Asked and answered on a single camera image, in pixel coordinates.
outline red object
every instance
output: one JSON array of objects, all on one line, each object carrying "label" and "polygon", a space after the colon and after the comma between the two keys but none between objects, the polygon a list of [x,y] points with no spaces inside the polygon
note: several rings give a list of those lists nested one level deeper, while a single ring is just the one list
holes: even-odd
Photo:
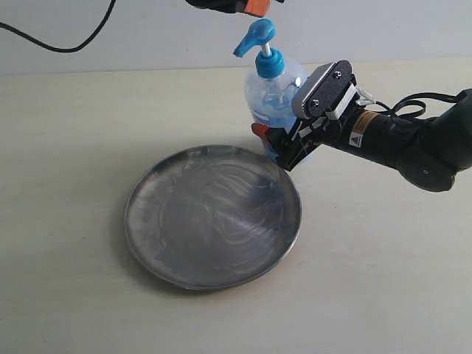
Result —
[{"label": "red object", "polygon": [[266,133],[270,127],[260,123],[252,123],[251,129],[254,134],[256,134],[261,139],[264,139],[267,143],[271,143],[266,136]]},{"label": "red object", "polygon": [[271,6],[271,0],[248,0],[244,13],[264,17]]}]

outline table surface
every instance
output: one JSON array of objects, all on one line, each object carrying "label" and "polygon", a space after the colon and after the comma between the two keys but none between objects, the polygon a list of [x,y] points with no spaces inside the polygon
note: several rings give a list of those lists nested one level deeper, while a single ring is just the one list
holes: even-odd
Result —
[{"label": "table surface", "polygon": [[[467,58],[353,66],[390,105],[471,87]],[[133,261],[122,213],[149,167],[197,145],[262,152],[246,72],[0,77],[1,354],[470,352],[469,171],[434,194],[321,147],[291,173],[299,239],[265,276],[195,294]]]}]

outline clear plastic bottle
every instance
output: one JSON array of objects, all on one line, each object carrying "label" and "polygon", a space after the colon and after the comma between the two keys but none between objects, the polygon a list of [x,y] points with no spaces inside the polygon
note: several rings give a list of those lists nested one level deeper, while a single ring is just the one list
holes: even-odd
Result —
[{"label": "clear plastic bottle", "polygon": [[[269,46],[268,42],[274,36],[272,21],[260,19],[249,27],[235,55],[242,57],[253,46],[261,46],[256,67],[246,78],[246,101],[255,122],[289,132],[296,120],[291,101],[307,80],[307,73],[296,60],[284,58],[280,51]],[[275,160],[277,155],[270,145],[264,141],[263,144],[268,156]]]}]

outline metal plate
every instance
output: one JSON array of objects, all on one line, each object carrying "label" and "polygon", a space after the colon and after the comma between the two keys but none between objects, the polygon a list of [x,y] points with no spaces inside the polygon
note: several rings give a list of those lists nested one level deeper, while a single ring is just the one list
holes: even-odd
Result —
[{"label": "metal plate", "polygon": [[269,158],[225,145],[196,147],[158,163],[125,211],[134,257],[163,280],[192,290],[252,281],[291,249],[299,195]]}]

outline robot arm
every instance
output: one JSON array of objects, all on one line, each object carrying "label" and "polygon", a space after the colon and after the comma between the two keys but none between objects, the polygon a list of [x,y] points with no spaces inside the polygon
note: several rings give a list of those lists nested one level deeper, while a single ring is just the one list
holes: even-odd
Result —
[{"label": "robot arm", "polygon": [[[421,98],[454,104],[439,117],[418,119]],[[384,112],[366,109],[379,104]],[[406,106],[419,111],[398,116]],[[292,101],[298,116],[292,130],[259,123],[253,132],[278,154],[277,164],[292,170],[321,144],[397,170],[407,181],[431,192],[453,187],[455,175],[472,167],[472,89],[457,96],[414,94],[390,109],[362,91],[346,60],[320,66]]]},{"label": "robot arm", "polygon": [[264,17],[271,6],[271,0],[186,0],[187,3],[200,9],[209,9],[221,13],[247,13]]}]

